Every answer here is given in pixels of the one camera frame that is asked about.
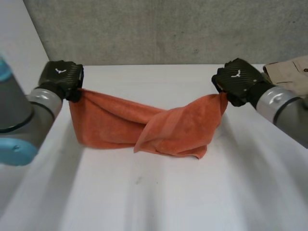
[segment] concrete wall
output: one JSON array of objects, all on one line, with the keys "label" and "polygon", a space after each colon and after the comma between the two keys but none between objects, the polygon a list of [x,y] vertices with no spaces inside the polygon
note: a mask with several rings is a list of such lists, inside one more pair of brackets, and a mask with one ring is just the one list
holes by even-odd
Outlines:
[{"label": "concrete wall", "polygon": [[308,54],[307,0],[24,0],[51,60],[252,63]]}]

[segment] white logo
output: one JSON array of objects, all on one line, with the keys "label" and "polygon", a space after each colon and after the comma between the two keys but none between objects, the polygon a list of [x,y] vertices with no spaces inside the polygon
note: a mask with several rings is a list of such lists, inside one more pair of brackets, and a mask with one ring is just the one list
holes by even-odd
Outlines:
[{"label": "white logo", "polygon": [[66,70],[63,70],[63,71],[59,71],[57,68],[55,69],[56,72],[58,72],[58,74],[61,74],[62,72],[65,72]]},{"label": "white logo", "polygon": [[241,70],[238,70],[237,75],[235,75],[235,76],[231,76],[231,77],[241,77]]}]

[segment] orange towel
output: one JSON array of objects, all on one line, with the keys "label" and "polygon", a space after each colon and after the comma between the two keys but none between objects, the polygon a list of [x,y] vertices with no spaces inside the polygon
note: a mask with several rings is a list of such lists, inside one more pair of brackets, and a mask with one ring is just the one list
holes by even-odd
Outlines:
[{"label": "orange towel", "polygon": [[86,146],[134,146],[134,152],[202,158],[227,104],[225,94],[212,94],[162,110],[82,89],[81,100],[70,102],[70,111],[77,139]]}]

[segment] table surface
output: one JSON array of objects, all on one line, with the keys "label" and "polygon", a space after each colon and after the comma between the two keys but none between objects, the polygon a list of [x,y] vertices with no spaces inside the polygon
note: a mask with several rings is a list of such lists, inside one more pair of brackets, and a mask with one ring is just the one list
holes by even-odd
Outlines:
[{"label": "table surface", "polygon": [[[214,93],[219,67],[86,66],[84,88],[170,109]],[[85,148],[65,102],[34,162],[0,168],[0,230],[303,231],[307,177],[308,151],[250,105],[197,160]]]}]

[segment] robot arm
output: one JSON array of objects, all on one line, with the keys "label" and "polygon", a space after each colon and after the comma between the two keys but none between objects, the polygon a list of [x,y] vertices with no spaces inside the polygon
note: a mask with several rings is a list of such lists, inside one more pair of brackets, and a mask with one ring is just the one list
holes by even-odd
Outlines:
[{"label": "robot arm", "polygon": [[48,62],[38,87],[25,96],[9,66],[0,60],[0,163],[29,164],[58,116],[63,99],[80,99],[82,82],[82,65]]},{"label": "robot arm", "polygon": [[253,66],[236,59],[212,77],[219,92],[234,106],[251,103],[256,111],[298,143],[308,148],[308,102],[270,84]]}]

